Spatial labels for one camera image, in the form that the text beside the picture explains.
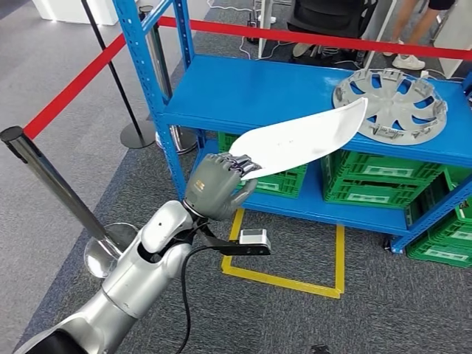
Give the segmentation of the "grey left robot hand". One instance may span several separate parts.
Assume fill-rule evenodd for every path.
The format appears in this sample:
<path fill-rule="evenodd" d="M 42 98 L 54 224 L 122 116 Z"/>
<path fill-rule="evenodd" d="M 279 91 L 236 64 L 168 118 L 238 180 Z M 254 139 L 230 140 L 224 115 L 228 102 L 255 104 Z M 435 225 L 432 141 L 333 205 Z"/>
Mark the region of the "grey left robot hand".
<path fill-rule="evenodd" d="M 207 154 L 190 175 L 183 202 L 202 218 L 225 220 L 251 195 L 258 184 L 253 178 L 236 191 L 242 178 L 261 168 L 248 155 Z"/>

